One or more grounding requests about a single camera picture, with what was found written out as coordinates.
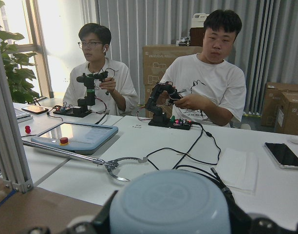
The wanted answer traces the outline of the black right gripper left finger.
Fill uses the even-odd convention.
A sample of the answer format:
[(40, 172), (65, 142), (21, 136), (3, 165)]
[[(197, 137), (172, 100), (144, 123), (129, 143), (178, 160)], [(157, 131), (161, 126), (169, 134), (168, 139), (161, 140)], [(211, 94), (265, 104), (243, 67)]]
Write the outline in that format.
[(37, 205), (26, 234), (109, 234), (110, 204), (114, 191), (103, 206), (81, 201), (68, 196), (46, 196)]

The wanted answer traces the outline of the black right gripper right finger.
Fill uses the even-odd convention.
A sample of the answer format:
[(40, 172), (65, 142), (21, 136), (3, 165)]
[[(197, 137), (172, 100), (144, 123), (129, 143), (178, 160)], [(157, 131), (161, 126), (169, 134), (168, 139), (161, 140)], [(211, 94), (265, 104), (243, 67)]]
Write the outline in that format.
[(252, 218), (235, 203), (228, 187), (223, 188), (222, 192), (228, 204), (232, 234), (298, 234), (298, 224), (292, 231), (266, 217)]

